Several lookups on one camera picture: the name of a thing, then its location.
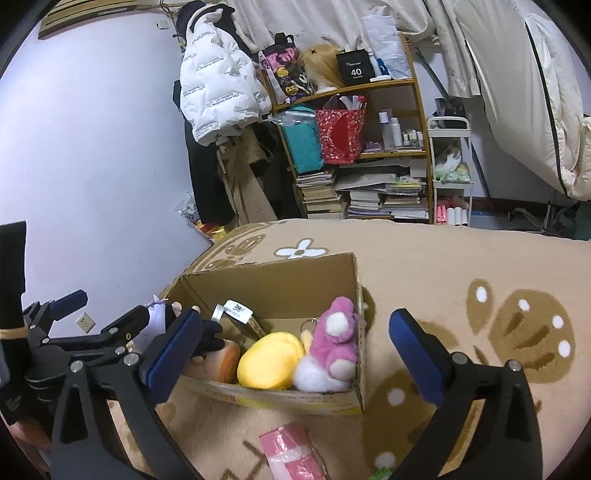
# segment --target white paper roll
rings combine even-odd
[[[455,207],[453,209],[453,216],[454,216],[454,220],[455,220],[454,225],[461,225],[462,224],[462,208]]]
[[[453,208],[449,207],[446,210],[446,225],[455,225],[456,221],[455,221],[455,212],[453,211]]]

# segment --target teal bag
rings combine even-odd
[[[296,106],[292,110],[314,113],[312,108]],[[291,160],[298,173],[316,171],[322,168],[322,152],[316,122],[307,122],[293,127],[283,127]]]

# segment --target keychain ring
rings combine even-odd
[[[313,319],[306,320],[304,323],[302,323],[300,325],[300,333],[304,331],[304,325],[306,325],[306,323],[313,323],[314,326],[316,326],[316,325],[318,325],[318,319],[316,317],[314,317]]]

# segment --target red patterned bag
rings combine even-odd
[[[334,109],[338,105],[343,106],[343,109]],[[322,110],[316,112],[316,121],[324,163],[345,165],[359,158],[362,151],[361,129],[365,122],[365,108],[347,110],[339,102],[338,95],[335,95]]]

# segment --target cardboard box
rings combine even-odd
[[[203,318],[211,318],[217,304],[235,300],[254,311],[257,322],[267,333],[283,331],[297,336],[300,335],[302,324],[319,317],[336,297],[349,297],[361,319],[357,376],[350,391],[310,394],[296,390],[256,390],[184,376],[179,381],[195,392],[249,407],[295,410],[309,414],[362,412],[365,320],[353,254],[244,264],[219,270],[184,273],[164,294],[170,302],[179,301],[184,307],[198,305]],[[228,319],[222,319],[221,323],[224,338],[234,340],[243,349],[252,344]]]

